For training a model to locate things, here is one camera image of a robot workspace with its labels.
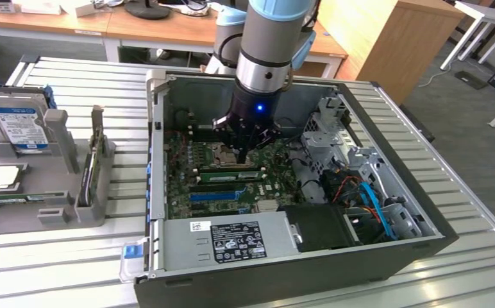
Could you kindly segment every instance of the green circuit board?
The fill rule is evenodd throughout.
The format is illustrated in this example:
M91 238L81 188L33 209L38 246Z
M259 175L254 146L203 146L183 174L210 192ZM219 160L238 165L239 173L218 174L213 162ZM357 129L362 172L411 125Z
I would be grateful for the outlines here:
M294 169L286 159L281 163L274 159L282 145L283 141L277 141L253 151L246 164L238 165L231 150L221 142L193 141L179 132L170 134L169 218L250 214L298 203L303 194L298 190ZM214 200L215 196L234 196L234 199Z

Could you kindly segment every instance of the floor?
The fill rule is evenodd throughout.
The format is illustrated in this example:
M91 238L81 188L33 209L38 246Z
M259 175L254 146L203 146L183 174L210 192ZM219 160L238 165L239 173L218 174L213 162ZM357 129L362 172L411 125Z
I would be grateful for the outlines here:
M420 84L442 72L439 66L452 47L451 44L443 47ZM2 82L21 56L34 53L83 60L106 59L103 46L94 44L0 37ZM466 62L454 62L448 74L435 77L427 87L414 90L406 106L436 136L434 146L495 214L495 129L487 125L495 117L495 89L475 90L454 76L464 70L487 80L491 71L478 67L484 73Z

